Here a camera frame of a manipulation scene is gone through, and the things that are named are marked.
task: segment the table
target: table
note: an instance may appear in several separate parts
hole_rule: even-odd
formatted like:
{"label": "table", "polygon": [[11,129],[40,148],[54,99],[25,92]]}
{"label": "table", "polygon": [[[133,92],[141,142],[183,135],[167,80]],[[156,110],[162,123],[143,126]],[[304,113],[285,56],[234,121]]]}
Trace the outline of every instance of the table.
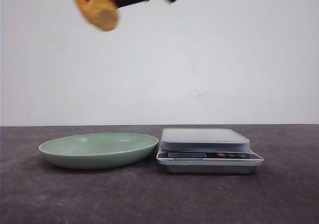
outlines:
{"label": "table", "polygon": [[[226,127],[265,162],[253,175],[169,174],[156,153],[132,165],[70,170],[41,143],[64,136],[166,127]],[[319,125],[127,125],[1,128],[2,224],[317,224]]]}

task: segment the white wall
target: white wall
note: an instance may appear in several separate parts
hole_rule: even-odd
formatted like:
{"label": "white wall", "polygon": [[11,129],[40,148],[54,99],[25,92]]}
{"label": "white wall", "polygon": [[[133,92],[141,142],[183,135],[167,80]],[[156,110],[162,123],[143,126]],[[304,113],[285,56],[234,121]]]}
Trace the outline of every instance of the white wall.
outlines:
{"label": "white wall", "polygon": [[2,125],[319,123],[319,0],[151,0],[103,33],[2,0]]}

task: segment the green plate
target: green plate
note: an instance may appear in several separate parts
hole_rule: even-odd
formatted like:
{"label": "green plate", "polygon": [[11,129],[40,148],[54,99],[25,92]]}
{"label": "green plate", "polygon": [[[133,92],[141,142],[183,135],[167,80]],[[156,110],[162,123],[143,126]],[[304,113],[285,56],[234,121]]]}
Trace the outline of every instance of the green plate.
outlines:
{"label": "green plate", "polygon": [[110,168],[137,162],[156,148],[159,140],[137,133],[94,133],[54,139],[39,146],[50,163],[66,168]]}

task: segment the scale platform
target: scale platform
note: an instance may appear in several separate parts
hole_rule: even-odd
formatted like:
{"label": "scale platform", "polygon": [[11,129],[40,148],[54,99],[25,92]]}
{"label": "scale platform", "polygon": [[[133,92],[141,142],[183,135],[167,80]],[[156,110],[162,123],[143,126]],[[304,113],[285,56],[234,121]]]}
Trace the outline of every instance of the scale platform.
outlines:
{"label": "scale platform", "polygon": [[249,139],[226,128],[166,128],[157,153],[173,173],[250,174],[263,161]]}

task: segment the yellow sponge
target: yellow sponge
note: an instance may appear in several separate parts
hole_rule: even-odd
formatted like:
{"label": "yellow sponge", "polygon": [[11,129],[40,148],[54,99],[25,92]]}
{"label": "yellow sponge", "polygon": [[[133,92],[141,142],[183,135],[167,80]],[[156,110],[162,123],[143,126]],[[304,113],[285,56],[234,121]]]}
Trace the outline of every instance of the yellow sponge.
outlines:
{"label": "yellow sponge", "polygon": [[119,21],[113,0],[75,0],[83,16],[103,31],[113,30]]}

